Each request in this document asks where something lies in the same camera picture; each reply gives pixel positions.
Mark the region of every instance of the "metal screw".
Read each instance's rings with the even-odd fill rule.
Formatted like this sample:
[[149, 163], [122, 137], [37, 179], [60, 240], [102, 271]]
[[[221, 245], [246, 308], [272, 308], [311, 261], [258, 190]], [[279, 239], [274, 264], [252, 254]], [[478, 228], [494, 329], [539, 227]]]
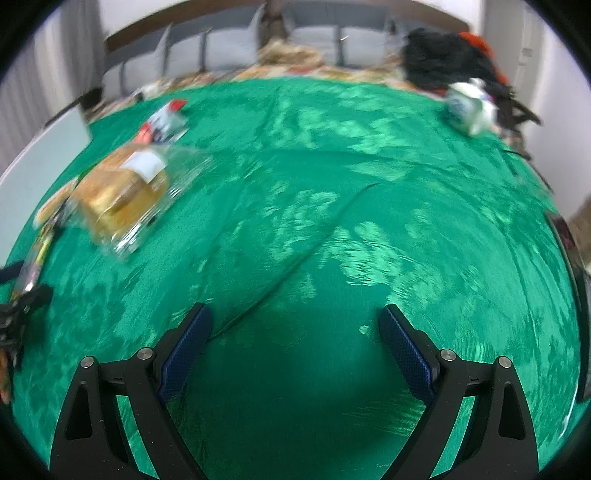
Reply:
[[80, 360], [80, 366], [82, 368], [91, 367], [93, 363], [95, 363], [95, 359], [91, 356], [86, 356], [82, 360]]
[[453, 362], [456, 359], [457, 355], [453, 350], [449, 348], [444, 348], [441, 350], [441, 358], [447, 360], [448, 362]]
[[511, 360], [509, 360], [507, 357], [505, 356], [500, 356], [499, 357], [499, 364], [503, 367], [503, 368], [510, 368], [512, 363]]
[[144, 348], [140, 348], [138, 351], [138, 358], [140, 360], [147, 360], [148, 358], [152, 357], [152, 349], [145, 346]]

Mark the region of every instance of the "blue gripper pad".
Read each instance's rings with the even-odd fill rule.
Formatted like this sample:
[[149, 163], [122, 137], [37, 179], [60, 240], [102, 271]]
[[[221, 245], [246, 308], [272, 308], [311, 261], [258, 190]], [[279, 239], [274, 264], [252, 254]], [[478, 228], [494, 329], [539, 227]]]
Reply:
[[388, 307], [382, 309], [379, 317], [379, 331], [392, 352], [413, 397], [428, 406], [435, 397], [432, 370]]
[[163, 404], [183, 390], [195, 358], [212, 331], [212, 312], [205, 305], [197, 312], [162, 365], [158, 396]]

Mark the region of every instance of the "green tablecloth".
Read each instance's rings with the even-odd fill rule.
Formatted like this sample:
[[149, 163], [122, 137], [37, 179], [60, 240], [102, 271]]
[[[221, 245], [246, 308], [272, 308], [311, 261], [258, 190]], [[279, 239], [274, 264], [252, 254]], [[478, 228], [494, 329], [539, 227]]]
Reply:
[[[582, 413], [579, 340], [551, 202], [519, 157], [452, 130], [442, 103], [382, 86], [253, 80], [176, 97], [189, 101], [180, 143], [209, 149], [216, 168], [127, 263], [76, 228], [48, 261], [54, 298], [14, 379], [15, 418], [43, 459], [81, 357], [126, 358], [203, 301], [213, 338], [168, 407], [211, 480], [379, 478], [423, 411], [379, 340], [388, 303], [439, 348], [512, 358], [548, 462]], [[94, 123], [52, 191], [168, 98]], [[26, 227], [13, 259], [33, 237]]]

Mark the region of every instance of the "white label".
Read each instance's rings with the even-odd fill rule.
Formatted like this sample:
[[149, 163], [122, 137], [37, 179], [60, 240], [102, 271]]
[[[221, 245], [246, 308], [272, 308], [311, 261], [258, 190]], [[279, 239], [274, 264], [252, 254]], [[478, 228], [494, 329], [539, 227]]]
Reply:
[[164, 160], [152, 150], [134, 152], [120, 166], [125, 170], [133, 170], [146, 183], [150, 183], [159, 172], [164, 170], [164, 167], [166, 167]]

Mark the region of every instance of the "plastic bag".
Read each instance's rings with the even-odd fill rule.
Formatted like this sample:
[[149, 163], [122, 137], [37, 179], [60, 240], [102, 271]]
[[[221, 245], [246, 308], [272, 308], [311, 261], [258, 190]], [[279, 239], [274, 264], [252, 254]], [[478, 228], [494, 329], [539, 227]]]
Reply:
[[125, 144], [80, 181], [68, 202], [95, 243], [124, 260], [211, 165], [209, 155], [192, 147]]

